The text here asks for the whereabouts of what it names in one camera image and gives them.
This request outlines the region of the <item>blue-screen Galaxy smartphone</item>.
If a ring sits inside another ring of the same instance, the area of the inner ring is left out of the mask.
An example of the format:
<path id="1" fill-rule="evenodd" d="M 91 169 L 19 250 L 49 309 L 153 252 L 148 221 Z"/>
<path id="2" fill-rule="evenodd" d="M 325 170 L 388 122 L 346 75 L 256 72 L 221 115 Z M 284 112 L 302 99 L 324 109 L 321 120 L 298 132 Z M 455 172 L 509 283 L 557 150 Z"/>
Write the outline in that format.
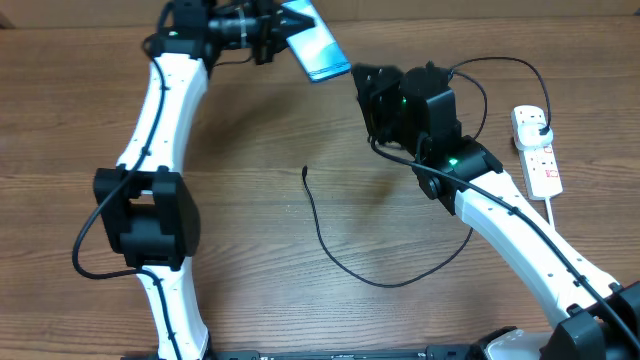
<path id="1" fill-rule="evenodd" d="M 314 27 L 287 39 L 312 83 L 319 83 L 349 73 L 351 63 L 310 0 L 294 0 L 284 7 L 314 19 Z"/>

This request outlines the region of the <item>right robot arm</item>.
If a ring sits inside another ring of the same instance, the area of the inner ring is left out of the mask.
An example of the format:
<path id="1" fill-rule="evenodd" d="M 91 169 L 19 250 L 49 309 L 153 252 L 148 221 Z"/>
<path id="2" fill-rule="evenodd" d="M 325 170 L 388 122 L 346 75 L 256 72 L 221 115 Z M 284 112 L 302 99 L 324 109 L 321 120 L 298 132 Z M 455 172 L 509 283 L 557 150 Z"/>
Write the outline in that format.
<path id="1" fill-rule="evenodd" d="M 528 287 L 549 333 L 506 327 L 474 346 L 478 359 L 636 359 L 639 286 L 623 286 L 579 254 L 519 192 L 502 163 L 463 135 L 449 71 L 351 70 L 371 147 L 411 155 L 419 186 L 478 231 Z"/>

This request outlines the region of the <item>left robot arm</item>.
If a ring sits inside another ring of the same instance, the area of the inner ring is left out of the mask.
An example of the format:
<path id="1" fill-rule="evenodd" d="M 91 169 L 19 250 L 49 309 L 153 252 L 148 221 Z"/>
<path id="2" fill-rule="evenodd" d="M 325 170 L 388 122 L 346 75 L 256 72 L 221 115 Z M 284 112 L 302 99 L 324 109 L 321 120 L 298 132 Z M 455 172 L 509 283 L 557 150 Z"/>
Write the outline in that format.
<path id="1" fill-rule="evenodd" d="M 183 178 L 196 110 L 224 50 L 247 49 L 258 65 L 319 20 L 274 1 L 170 1 L 142 43 L 150 60 L 136 128 L 115 167 L 97 170 L 93 213 L 112 250 L 146 293 L 158 334 L 156 359 L 213 359 L 193 279 L 201 222 Z"/>

